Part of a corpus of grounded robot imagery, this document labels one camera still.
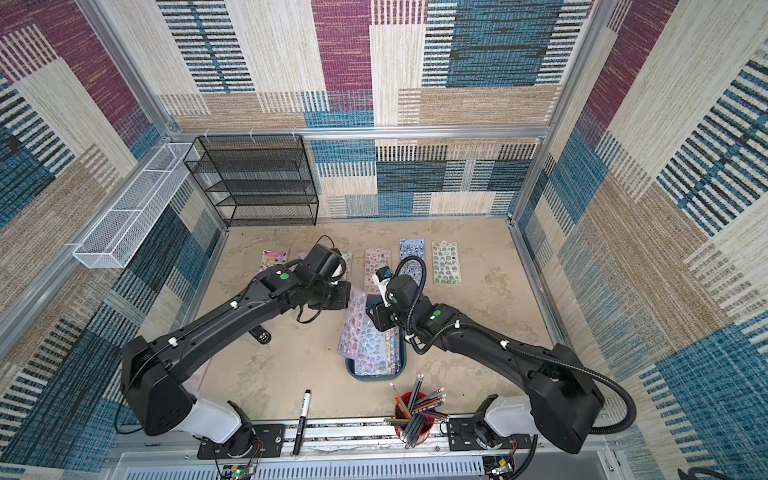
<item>black marker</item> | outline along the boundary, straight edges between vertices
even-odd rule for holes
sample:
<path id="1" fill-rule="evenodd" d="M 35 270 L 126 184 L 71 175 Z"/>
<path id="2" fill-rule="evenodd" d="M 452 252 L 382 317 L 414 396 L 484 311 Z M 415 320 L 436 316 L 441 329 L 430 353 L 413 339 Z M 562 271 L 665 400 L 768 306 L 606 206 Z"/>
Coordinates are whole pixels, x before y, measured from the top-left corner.
<path id="1" fill-rule="evenodd" d="M 301 441 L 304 437 L 304 426 L 306 425 L 306 414 L 310 411 L 310 396 L 312 392 L 304 392 L 304 403 L 301 405 L 301 416 L 299 417 L 299 427 L 296 429 L 296 440 L 293 441 L 293 454 L 298 455 L 301 449 Z"/>

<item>black metal mesh shelf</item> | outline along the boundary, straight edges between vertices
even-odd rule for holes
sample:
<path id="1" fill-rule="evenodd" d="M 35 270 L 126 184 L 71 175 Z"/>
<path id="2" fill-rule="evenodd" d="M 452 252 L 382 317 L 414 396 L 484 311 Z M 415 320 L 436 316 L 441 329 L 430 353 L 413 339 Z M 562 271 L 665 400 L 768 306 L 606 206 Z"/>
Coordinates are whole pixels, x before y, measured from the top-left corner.
<path id="1" fill-rule="evenodd" d="M 301 137 L 198 137 L 184 163 L 228 226 L 314 225 L 317 190 Z"/>
<path id="2" fill-rule="evenodd" d="M 304 142 L 299 135 L 217 135 L 198 137 L 197 141 L 206 151 L 222 150 L 264 150 L 270 148 L 299 148 Z"/>
<path id="3" fill-rule="evenodd" d="M 235 207 L 236 205 L 308 205 L 316 201 L 314 195 L 231 195 L 222 200 L 217 207 Z"/>

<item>green sticker sheet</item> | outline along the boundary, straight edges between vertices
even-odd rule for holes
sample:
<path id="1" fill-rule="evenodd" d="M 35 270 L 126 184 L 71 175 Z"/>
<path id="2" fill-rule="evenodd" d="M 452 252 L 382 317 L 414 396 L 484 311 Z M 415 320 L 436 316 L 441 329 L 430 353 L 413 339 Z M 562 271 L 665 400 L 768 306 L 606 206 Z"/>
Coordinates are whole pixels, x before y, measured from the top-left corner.
<path id="1" fill-rule="evenodd" d="M 432 273 L 436 285 L 455 285 L 462 282 L 457 243 L 432 242 Z"/>

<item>white wire basket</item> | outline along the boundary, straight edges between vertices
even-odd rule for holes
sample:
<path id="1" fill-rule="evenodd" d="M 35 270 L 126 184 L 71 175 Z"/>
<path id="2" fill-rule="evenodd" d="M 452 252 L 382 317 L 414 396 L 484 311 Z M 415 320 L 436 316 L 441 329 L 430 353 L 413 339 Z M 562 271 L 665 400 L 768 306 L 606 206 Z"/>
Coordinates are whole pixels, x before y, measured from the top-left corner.
<path id="1" fill-rule="evenodd" d="M 189 170 L 182 160 L 191 145 L 160 148 L 88 232 L 74 258 L 87 268 L 125 268 L 187 178 Z"/>

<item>blue tray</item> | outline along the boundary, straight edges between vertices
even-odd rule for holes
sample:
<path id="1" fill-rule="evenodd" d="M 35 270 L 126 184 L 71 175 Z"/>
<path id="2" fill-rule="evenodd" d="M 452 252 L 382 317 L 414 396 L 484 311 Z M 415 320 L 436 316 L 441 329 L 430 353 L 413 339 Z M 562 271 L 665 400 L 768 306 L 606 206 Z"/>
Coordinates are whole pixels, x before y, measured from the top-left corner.
<path id="1" fill-rule="evenodd" d="M 368 295 L 366 308 L 371 305 L 376 305 L 381 301 L 381 295 Z M 406 338 L 403 336 L 402 330 L 400 330 L 400 369 L 397 372 L 394 372 L 392 375 L 355 375 L 355 361 L 352 359 L 346 359 L 346 371 L 361 382 L 383 382 L 385 380 L 395 379 L 402 373 L 403 370 L 406 369 L 406 360 L 408 359 L 408 356 L 406 355 L 408 352 L 406 348 L 407 345 L 408 344 L 406 343 Z"/>

